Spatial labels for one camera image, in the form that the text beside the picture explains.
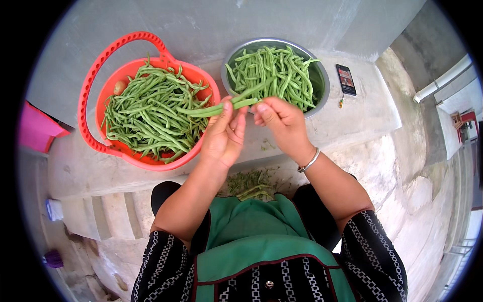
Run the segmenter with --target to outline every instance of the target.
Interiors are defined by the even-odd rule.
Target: basket handle
[[[122,155],[122,152],[108,148],[106,145],[98,142],[90,133],[89,128],[87,127],[87,121],[85,116],[87,108],[87,98],[89,97],[92,83],[94,82],[94,79],[98,74],[99,69],[104,64],[106,59],[121,46],[124,46],[125,44],[135,40],[146,40],[151,42],[156,46],[160,54],[164,55],[167,60],[175,61],[173,56],[169,53],[169,51],[167,51],[161,39],[147,31],[132,32],[117,39],[116,41],[112,42],[111,45],[109,45],[106,49],[104,49],[104,51],[101,52],[101,54],[97,57],[96,61],[94,62],[94,64],[92,64],[89,72],[85,76],[84,83],[82,84],[81,94],[79,96],[79,104],[77,106],[77,121],[79,123],[79,131],[81,132],[84,141],[93,149],[102,153],[108,153],[117,156]]]

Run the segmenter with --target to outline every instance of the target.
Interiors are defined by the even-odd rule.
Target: drain pipe
[[[469,65],[471,65],[471,58],[466,54],[456,65],[454,65],[450,70],[445,72],[442,76],[437,78],[433,83],[421,89],[416,93],[413,100],[419,103],[422,99],[430,95],[431,93],[438,90],[440,87],[444,86],[449,81],[453,80],[457,75],[459,75],[463,70],[465,70]]]

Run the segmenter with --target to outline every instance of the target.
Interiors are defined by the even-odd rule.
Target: button
[[[268,289],[272,289],[272,288],[273,288],[273,285],[274,285],[274,284],[273,284],[273,282],[272,282],[272,281],[267,281],[267,282],[265,283],[265,287],[266,287],[266,288],[268,288]]]

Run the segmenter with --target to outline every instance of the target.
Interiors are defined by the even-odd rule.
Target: phone charm
[[[345,93],[342,93],[342,99],[339,102],[339,108],[342,108],[342,102],[344,102],[344,96],[345,96]]]

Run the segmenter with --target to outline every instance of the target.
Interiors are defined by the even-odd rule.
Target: stainless steel bowl
[[[256,52],[257,49],[263,48],[264,46],[268,48],[276,47],[277,49],[285,49],[287,45],[292,48],[293,52],[297,56],[300,56],[305,60],[309,58],[316,58],[310,51],[302,46],[283,39],[257,38],[246,41],[230,51],[230,53],[228,53],[228,55],[225,57],[223,65],[221,66],[221,80],[223,81],[223,86],[228,93],[233,96],[229,89],[235,89],[235,83],[230,78],[225,64],[228,64],[234,68],[235,59],[243,55],[243,49],[246,49],[248,53],[251,53]],[[326,104],[330,91],[329,77],[327,76],[327,72],[321,62],[316,62],[309,65],[309,79],[312,82],[313,93],[317,97],[317,100],[314,102],[315,108],[312,108],[304,113],[306,119],[316,114]]]

